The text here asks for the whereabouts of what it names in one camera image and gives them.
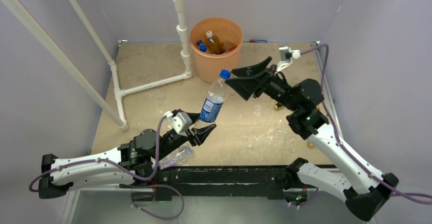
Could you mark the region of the yellow tea bottle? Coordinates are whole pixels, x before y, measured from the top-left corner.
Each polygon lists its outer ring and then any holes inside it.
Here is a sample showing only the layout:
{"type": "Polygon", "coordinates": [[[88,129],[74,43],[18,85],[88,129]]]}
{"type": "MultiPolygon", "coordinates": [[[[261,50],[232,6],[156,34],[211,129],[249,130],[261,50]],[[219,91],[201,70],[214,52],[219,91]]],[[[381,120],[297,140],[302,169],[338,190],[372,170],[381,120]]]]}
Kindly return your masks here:
{"type": "Polygon", "coordinates": [[[223,54],[224,49],[219,38],[216,35],[214,35],[212,31],[207,31],[205,35],[206,35],[205,42],[207,48],[210,49],[214,54],[223,54]]]}

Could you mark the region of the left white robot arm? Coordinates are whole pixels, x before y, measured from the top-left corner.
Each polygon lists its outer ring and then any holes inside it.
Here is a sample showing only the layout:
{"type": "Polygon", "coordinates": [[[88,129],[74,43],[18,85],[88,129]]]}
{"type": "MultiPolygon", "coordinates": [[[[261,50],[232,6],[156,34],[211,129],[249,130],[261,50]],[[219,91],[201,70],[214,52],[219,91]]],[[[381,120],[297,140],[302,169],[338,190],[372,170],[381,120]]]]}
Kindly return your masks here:
{"type": "Polygon", "coordinates": [[[30,183],[29,190],[40,199],[54,199],[90,186],[136,184],[145,188],[160,169],[161,160],[186,143],[202,145],[216,129],[216,124],[193,127],[198,118],[198,113],[176,109],[166,112],[156,129],[145,129],[108,151],[68,159],[45,154],[41,174],[30,183]]]}

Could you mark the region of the small blue label bottle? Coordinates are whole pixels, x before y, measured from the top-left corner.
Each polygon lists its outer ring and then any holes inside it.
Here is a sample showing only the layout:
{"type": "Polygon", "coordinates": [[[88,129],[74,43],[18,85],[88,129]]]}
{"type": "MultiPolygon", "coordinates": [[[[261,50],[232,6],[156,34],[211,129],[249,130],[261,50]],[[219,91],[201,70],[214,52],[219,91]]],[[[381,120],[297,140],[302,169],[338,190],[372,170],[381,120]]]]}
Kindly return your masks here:
{"type": "Polygon", "coordinates": [[[214,123],[229,94],[229,86],[225,83],[231,76],[229,70],[223,69],[218,78],[210,85],[199,120],[204,123],[214,123]]]}

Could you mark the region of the blue label water bottle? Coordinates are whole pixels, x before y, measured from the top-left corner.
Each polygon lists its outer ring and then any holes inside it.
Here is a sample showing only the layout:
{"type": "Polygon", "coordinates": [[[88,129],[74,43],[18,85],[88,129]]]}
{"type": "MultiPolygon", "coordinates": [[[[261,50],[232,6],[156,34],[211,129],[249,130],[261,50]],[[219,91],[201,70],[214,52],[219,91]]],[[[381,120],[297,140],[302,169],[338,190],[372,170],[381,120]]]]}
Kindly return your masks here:
{"type": "Polygon", "coordinates": [[[214,54],[210,49],[207,48],[207,46],[205,44],[201,44],[199,46],[199,50],[203,53],[206,53],[206,54],[214,54]]]}

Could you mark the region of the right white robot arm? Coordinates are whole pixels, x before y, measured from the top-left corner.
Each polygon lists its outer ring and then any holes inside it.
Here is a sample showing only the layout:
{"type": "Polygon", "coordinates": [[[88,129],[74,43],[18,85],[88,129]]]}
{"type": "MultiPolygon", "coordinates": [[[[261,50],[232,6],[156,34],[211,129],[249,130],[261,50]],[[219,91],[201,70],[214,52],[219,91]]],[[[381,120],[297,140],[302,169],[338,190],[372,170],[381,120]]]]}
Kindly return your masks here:
{"type": "Polygon", "coordinates": [[[233,69],[226,84],[244,100],[266,94],[289,109],[291,114],[286,119],[291,130],[312,143],[341,172],[337,176],[298,158],[287,167],[285,187],[302,183],[314,186],[343,201],[358,219],[372,220],[399,179],[375,168],[340,137],[329,117],[318,109],[324,100],[318,81],[307,78],[291,86],[271,60],[233,69]]]}

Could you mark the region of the small red cap bottle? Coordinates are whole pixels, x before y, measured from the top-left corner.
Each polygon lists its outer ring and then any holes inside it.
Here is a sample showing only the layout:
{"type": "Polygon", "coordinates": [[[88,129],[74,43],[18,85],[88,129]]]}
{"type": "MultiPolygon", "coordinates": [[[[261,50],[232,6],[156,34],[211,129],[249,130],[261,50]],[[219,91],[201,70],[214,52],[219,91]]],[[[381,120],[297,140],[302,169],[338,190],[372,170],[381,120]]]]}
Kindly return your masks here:
{"type": "Polygon", "coordinates": [[[229,53],[229,52],[233,51],[236,47],[237,47],[237,45],[230,42],[230,41],[225,41],[222,44],[222,48],[223,48],[224,53],[229,53]]]}

